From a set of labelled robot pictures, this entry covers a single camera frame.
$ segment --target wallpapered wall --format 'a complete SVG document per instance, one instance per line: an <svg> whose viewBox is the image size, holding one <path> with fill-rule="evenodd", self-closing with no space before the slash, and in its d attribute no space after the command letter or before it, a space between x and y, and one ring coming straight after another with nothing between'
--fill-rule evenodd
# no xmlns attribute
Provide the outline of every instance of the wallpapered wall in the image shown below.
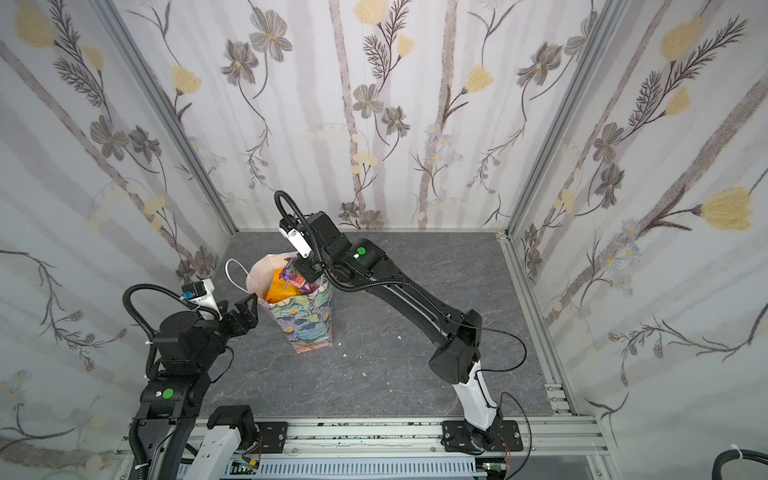
<svg viewBox="0 0 768 480"><path fill-rule="evenodd" d="M500 228L602 5L116 0L241 228Z"/></svg>
<svg viewBox="0 0 768 480"><path fill-rule="evenodd" d="M768 448L765 45L765 2L631 2L515 232L627 480Z"/></svg>
<svg viewBox="0 0 768 480"><path fill-rule="evenodd" d="M3 2L0 57L0 471L97 478L146 384L123 291L209 276L228 235L87 2Z"/></svg>

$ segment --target orange plastic item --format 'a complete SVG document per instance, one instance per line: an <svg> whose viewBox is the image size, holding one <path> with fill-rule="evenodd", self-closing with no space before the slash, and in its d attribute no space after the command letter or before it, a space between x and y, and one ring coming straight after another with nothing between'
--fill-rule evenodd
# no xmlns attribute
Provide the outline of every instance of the orange plastic item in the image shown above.
<svg viewBox="0 0 768 480"><path fill-rule="evenodd" d="M264 299L269 303L282 302L286 298L291 296L306 295L303 291L297 289L290 283L280 278L280 272L283 269L275 271L272 276L272 284L270 285L270 291L266 292Z"/></svg>

